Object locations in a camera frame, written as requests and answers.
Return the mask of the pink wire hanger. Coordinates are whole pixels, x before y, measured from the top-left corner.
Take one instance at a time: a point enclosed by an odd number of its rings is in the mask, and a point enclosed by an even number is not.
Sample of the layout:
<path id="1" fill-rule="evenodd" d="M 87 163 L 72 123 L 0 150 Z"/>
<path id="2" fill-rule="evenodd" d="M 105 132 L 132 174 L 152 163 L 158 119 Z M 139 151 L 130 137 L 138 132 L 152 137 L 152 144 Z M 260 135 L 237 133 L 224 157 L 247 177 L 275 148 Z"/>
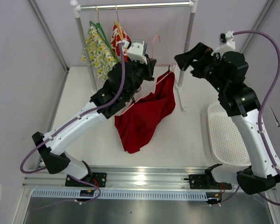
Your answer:
<path id="1" fill-rule="evenodd" d="M 152 41 L 152 56 L 154 56 L 154 46 L 155 46 L 155 41 L 156 39 L 159 40 L 159 43 L 161 43 L 161 36 L 160 35 L 156 35 Z M 176 68 L 177 64 L 173 63 L 173 64 L 167 64 L 167 63 L 157 63 L 155 65 L 155 68 L 159 68 L 159 67 L 167 67 L 169 72 L 173 72 Z M 135 103 L 131 103 L 122 113 L 121 115 L 125 114 L 129 109 L 131 109 L 137 102 L 139 102 L 141 99 L 143 99 L 144 97 L 146 97 L 149 93 L 152 92 L 152 90 L 163 80 L 164 78 L 162 78 L 160 81 L 157 81 L 156 84 L 151 87 L 147 92 L 145 92 L 144 94 L 141 95 L 141 97 L 139 99 L 137 99 L 135 101 Z"/>

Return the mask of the red skirt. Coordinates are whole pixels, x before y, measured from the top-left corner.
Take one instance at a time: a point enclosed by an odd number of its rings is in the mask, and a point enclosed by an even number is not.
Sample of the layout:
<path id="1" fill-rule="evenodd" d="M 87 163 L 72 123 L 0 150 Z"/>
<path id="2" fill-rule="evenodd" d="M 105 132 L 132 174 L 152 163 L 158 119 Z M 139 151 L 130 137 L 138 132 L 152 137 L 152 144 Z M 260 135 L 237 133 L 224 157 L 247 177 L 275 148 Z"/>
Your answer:
<path id="1" fill-rule="evenodd" d="M 134 154 L 152 139 L 158 124 L 175 109 L 175 74 L 167 71 L 157 78 L 154 93 L 149 93 L 126 112 L 115 116 L 114 125 L 124 151 Z"/>

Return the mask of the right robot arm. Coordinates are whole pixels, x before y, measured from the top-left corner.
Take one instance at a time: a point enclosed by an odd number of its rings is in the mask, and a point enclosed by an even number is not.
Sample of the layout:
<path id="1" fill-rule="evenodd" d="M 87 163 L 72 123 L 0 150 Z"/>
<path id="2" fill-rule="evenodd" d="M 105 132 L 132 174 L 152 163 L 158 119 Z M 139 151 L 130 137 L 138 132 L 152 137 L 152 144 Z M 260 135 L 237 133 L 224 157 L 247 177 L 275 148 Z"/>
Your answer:
<path id="1" fill-rule="evenodd" d="M 192 67 L 192 76 L 206 79 L 218 92 L 218 101 L 239 130 L 250 158 L 250 166 L 216 164 L 207 168 L 204 184 L 211 189 L 221 182 L 236 184 L 249 195 L 275 187 L 280 182 L 280 160 L 262 140 L 261 105 L 255 91 L 244 84 L 249 67 L 244 55 L 234 50 L 221 53 L 200 42 L 174 59 L 180 70 Z"/>

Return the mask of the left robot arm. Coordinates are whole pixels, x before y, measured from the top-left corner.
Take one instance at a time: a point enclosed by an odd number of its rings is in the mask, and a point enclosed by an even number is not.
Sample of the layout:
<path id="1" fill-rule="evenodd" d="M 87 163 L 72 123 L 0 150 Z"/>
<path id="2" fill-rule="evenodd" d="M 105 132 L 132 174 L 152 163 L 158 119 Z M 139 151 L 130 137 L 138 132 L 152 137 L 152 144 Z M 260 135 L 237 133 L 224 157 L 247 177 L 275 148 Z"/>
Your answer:
<path id="1" fill-rule="evenodd" d="M 102 123 L 126 106 L 143 81 L 153 81 L 156 59 L 147 58 L 147 63 L 127 60 L 117 63 L 107 74 L 107 80 L 90 101 L 70 120 L 45 134 L 32 135 L 45 168 L 50 174 L 65 173 L 75 177 L 80 186 L 92 181 L 92 171 L 84 161 L 70 156 L 66 149 L 88 129 Z"/>

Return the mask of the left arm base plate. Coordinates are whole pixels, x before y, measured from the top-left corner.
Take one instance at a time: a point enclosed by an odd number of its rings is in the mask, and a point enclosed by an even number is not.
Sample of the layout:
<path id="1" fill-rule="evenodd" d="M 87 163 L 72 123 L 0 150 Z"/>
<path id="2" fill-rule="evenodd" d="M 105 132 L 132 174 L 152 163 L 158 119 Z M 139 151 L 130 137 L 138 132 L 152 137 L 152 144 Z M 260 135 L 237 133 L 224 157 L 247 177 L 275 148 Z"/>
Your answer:
<path id="1" fill-rule="evenodd" d="M 87 175 L 86 177 L 84 177 L 82 181 L 96 185 L 99 188 L 104 188 L 106 186 L 107 173 L 94 172 L 92 175 Z M 90 187 L 89 184 L 78 182 L 74 180 L 72 177 L 70 177 L 69 175 L 67 175 L 66 177 L 65 186 L 66 187 Z"/>

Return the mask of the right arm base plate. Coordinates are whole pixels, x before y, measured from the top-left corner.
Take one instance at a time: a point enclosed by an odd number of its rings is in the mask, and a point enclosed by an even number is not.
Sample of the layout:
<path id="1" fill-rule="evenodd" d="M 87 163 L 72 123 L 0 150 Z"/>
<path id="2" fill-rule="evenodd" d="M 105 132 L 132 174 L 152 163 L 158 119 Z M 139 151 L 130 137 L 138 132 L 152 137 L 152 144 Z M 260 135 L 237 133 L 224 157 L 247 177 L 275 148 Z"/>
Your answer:
<path id="1" fill-rule="evenodd" d="M 216 182 L 211 175 L 207 174 L 191 174 L 187 178 L 184 178 L 184 180 L 189 182 L 191 189 L 232 189 L 230 183 Z"/>

